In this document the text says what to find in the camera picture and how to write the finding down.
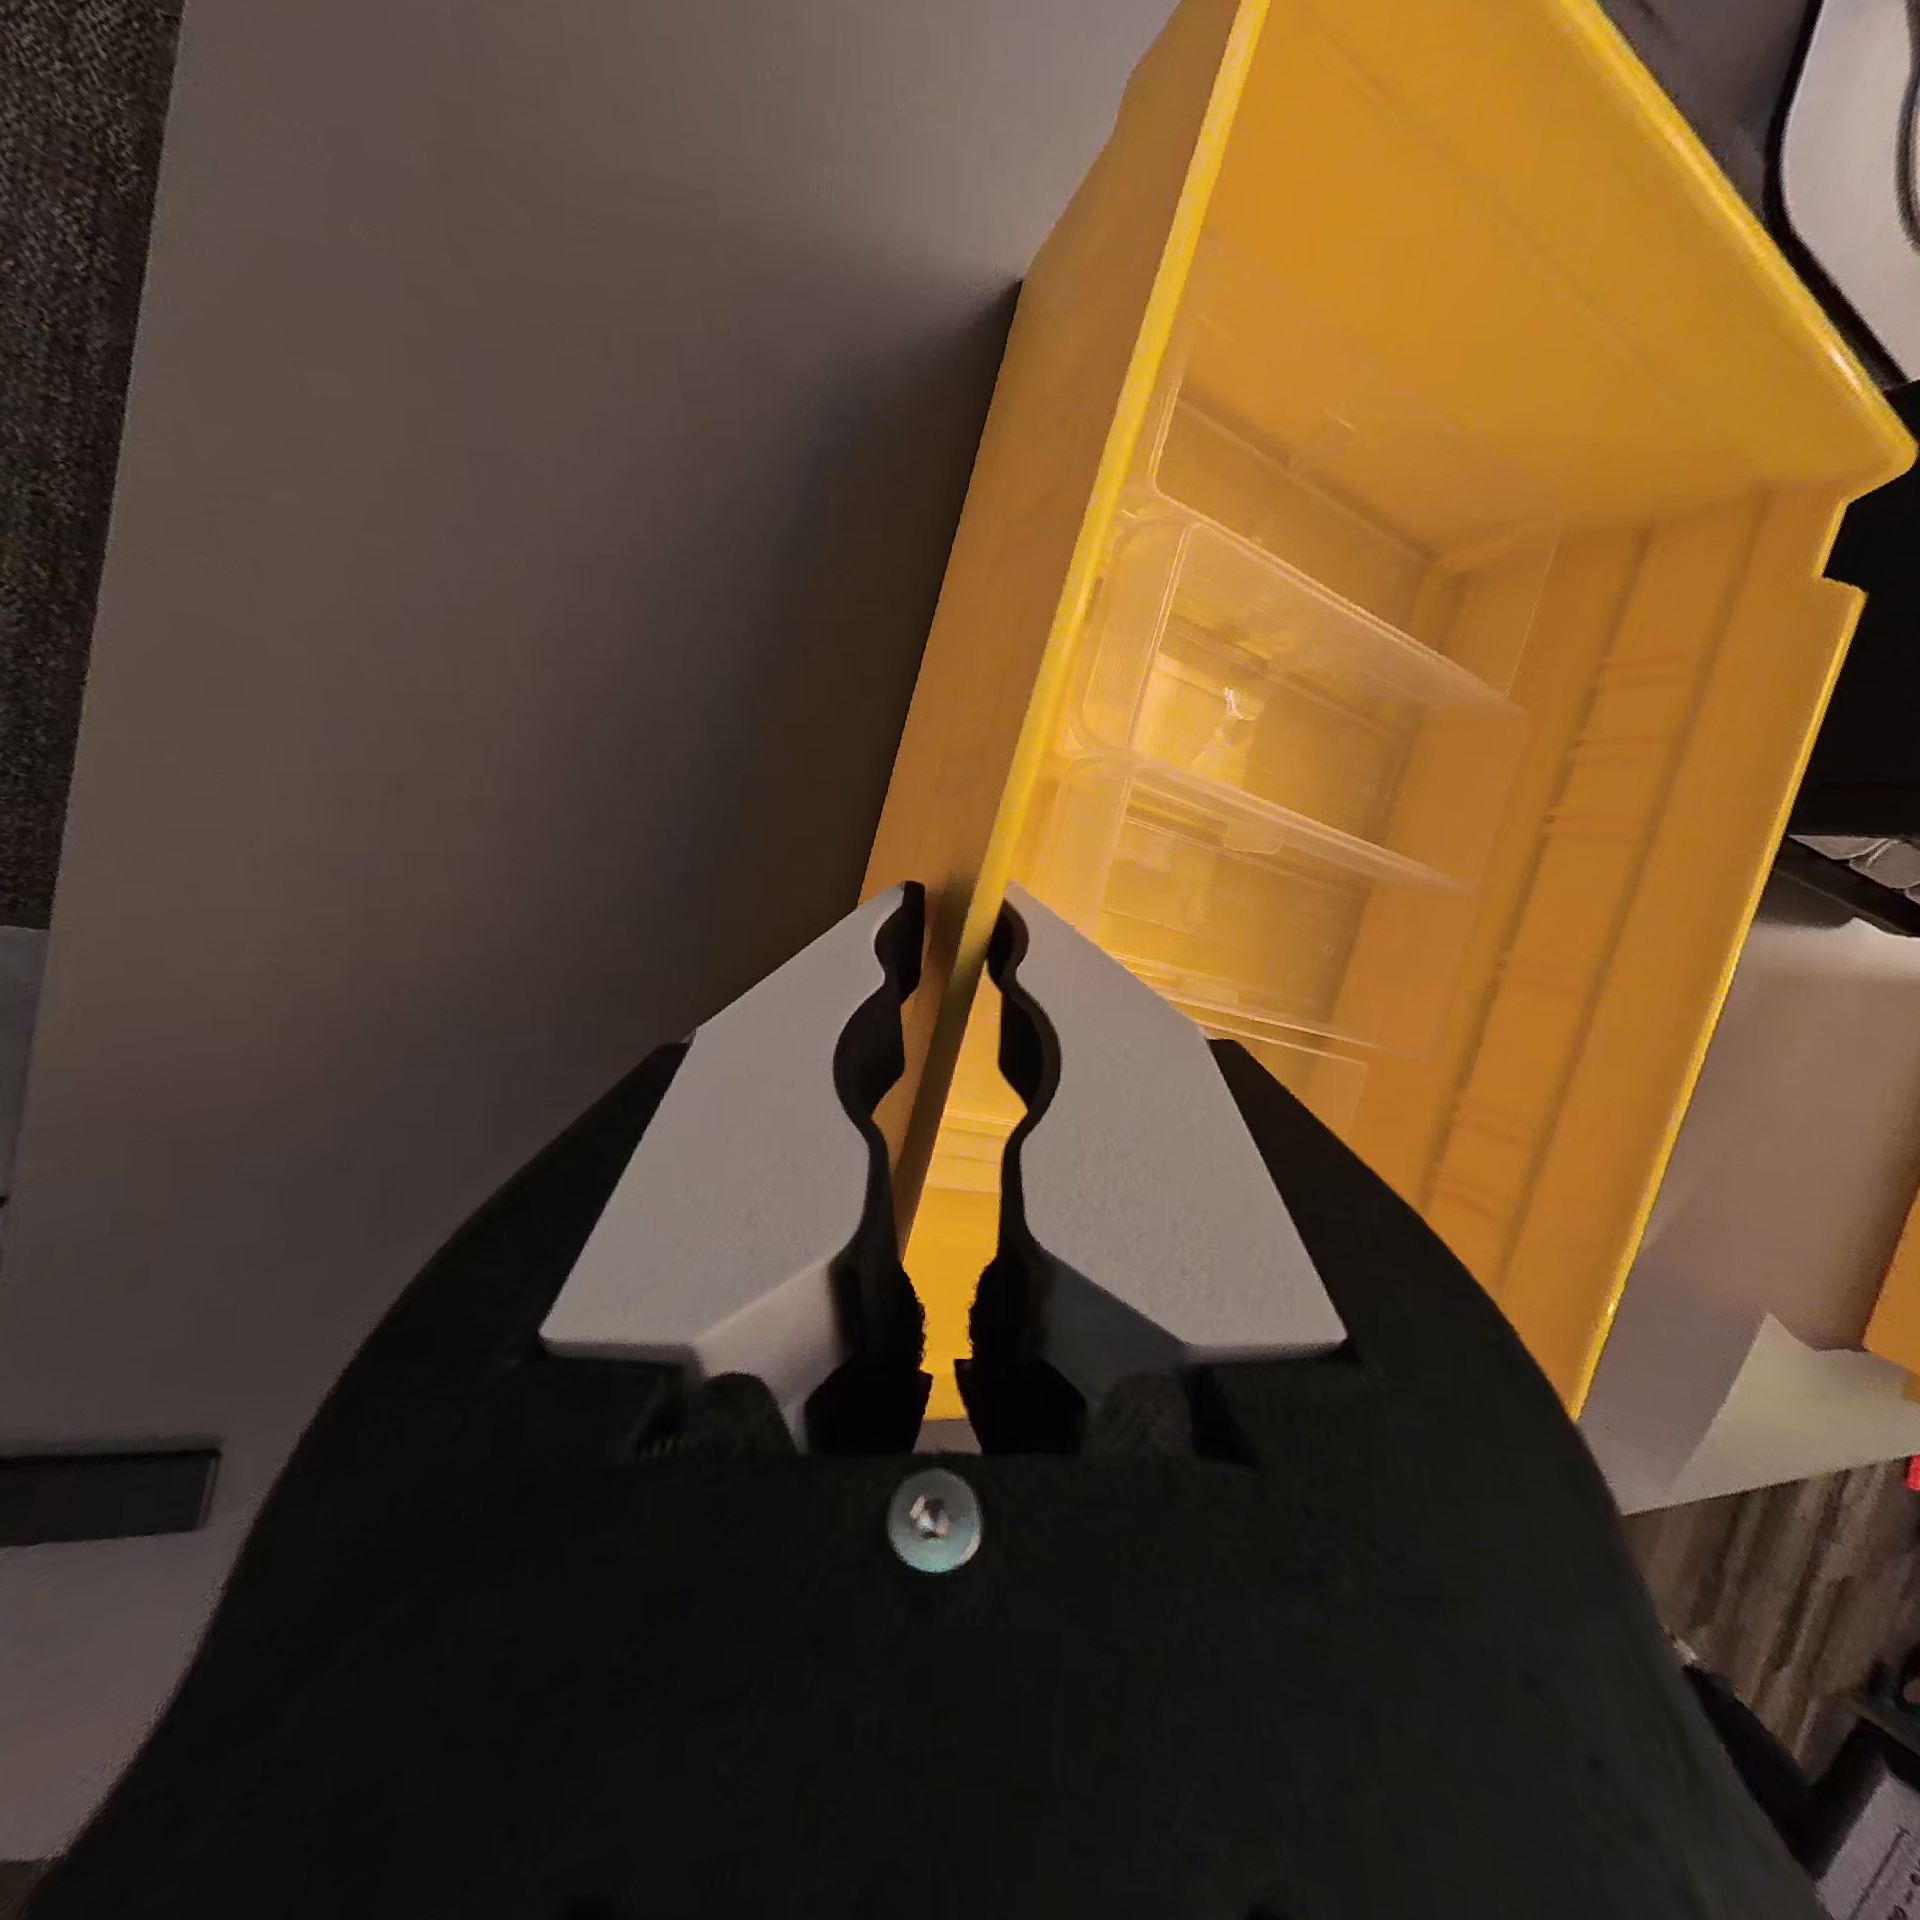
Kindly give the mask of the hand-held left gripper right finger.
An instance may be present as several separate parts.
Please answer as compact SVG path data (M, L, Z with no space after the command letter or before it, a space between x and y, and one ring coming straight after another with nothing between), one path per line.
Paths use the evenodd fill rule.
M1116 1392L1343 1346L1204 1030L1020 885L986 953L1018 1105L956 1380L986 1455L1075 1455Z

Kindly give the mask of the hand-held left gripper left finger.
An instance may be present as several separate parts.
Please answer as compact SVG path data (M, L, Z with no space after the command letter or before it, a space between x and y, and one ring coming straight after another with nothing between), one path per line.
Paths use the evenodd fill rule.
M879 1110L927 892L836 922L685 1044L541 1327L561 1359L758 1380L800 1445L907 1455L932 1396Z

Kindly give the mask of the yellow plastic drawer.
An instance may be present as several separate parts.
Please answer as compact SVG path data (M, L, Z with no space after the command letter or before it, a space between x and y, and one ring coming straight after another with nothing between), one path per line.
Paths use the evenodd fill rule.
M1863 1348L1902 1373L1905 1400L1918 1402L1920 1200L1913 1198L1863 1333Z
M979 991L1161 374L1431 560L1407 635L1526 718L1423 1052L1223 1021L1579 1409L1860 619L1908 430L1597 4L1182 4L1022 277L863 885L929 892L891 1123L930 1412L1018 1110Z

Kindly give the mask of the clear plastic box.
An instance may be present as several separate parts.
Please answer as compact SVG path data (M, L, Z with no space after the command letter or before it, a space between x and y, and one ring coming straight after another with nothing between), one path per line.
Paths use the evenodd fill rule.
M1138 479L1161 503L1211 522L1368 612L1408 625L1428 553L1340 492L1303 454L1260 436L1178 367L1148 405Z
M1436 1038L1477 922L1452 877L1130 755L1042 778L1017 879L1164 998L1397 1054Z
M1462 662L1171 512L1122 522L1070 685L1075 752L1461 894L1487 875L1528 730Z

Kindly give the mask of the white appliance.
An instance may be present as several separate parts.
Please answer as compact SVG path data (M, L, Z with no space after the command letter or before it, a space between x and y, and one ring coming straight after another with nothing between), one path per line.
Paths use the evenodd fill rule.
M1797 251L1896 382L1918 374L1918 6L1808 13L1780 133Z

